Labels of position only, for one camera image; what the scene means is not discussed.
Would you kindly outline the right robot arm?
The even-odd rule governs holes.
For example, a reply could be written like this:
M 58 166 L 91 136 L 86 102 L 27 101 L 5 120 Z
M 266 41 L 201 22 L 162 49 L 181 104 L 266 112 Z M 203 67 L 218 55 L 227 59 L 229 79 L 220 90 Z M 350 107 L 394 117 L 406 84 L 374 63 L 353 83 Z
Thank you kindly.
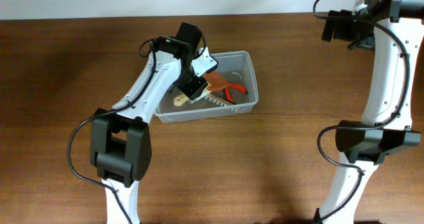
M 387 156 L 417 146 L 411 128 L 411 94 L 423 40 L 423 0 L 355 0 L 352 10 L 323 16 L 324 41 L 374 52 L 370 93 L 359 121 L 333 126 L 339 159 L 327 199 L 315 223 L 352 223 L 371 175 Z

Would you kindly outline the red handled pliers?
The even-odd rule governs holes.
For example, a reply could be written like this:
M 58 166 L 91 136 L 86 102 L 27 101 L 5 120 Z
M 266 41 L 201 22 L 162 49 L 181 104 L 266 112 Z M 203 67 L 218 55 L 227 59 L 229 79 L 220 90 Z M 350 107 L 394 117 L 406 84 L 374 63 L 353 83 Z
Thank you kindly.
M 237 90 L 237 91 L 241 92 L 243 95 L 247 95 L 247 94 L 248 94 L 248 91 L 247 91 L 247 89 L 246 89 L 244 86 L 239 85 L 239 84 L 229 83 L 229 84 L 228 84 L 228 85 L 227 85 L 227 86 L 223 89 L 224 94 L 225 94 L 225 98 L 226 98 L 226 100 L 227 100 L 229 103 L 235 104 L 235 101 L 234 101 L 234 99 L 231 97 L 230 92 L 229 92 L 229 89 L 230 89 L 230 88 L 233 88 L 233 89 L 235 89 L 235 90 Z

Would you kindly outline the orange socket bit rail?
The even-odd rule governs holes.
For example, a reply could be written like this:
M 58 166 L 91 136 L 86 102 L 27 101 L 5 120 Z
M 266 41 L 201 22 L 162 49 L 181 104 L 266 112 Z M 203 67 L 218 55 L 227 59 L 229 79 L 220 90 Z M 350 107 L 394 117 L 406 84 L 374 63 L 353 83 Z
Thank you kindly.
M 213 95 L 213 94 L 206 95 L 205 100 L 221 107 L 233 105 L 231 102 L 221 99 L 220 97 L 217 97 L 216 95 Z

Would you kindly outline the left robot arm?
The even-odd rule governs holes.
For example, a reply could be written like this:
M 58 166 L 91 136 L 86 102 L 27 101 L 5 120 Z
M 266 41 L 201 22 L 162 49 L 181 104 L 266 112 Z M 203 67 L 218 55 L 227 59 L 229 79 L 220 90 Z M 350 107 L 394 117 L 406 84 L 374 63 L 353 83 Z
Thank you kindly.
M 138 185 L 152 158 L 149 123 L 173 89 L 197 101 L 208 86 L 203 77 L 218 62 L 201 30 L 182 23 L 175 36 L 148 41 L 148 63 L 127 94 L 110 111 L 98 109 L 91 123 L 90 163 L 96 167 L 107 197 L 108 223 L 139 223 Z

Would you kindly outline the orange scraper with wooden handle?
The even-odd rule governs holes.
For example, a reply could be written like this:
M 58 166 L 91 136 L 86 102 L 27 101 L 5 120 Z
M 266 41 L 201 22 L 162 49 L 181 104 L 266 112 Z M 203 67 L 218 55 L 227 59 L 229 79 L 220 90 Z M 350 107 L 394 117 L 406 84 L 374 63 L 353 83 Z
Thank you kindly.
M 203 74 L 203 78 L 207 81 L 206 88 L 203 89 L 202 93 L 195 99 L 190 99 L 188 96 L 181 94 L 174 98 L 174 106 L 181 107 L 187 101 L 193 104 L 201 99 L 207 97 L 211 92 L 222 90 L 229 86 L 227 81 L 220 73 L 211 72 L 210 74 Z

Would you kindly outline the clear plastic storage container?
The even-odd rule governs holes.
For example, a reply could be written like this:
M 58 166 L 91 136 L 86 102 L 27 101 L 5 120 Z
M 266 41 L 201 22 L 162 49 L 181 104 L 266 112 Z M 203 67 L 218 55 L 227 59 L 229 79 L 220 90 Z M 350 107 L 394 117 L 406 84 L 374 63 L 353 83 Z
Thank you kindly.
M 258 86 L 250 54 L 246 51 L 216 53 L 213 57 L 219 62 L 217 72 L 229 83 L 244 86 L 248 94 L 230 88 L 229 92 L 235 104 L 218 106 L 207 100 L 201 99 L 193 104 L 188 101 L 181 107 L 174 106 L 174 98 L 182 92 L 175 89 L 165 93 L 154 114 L 163 123 L 190 121 L 227 115 L 249 113 L 258 103 Z

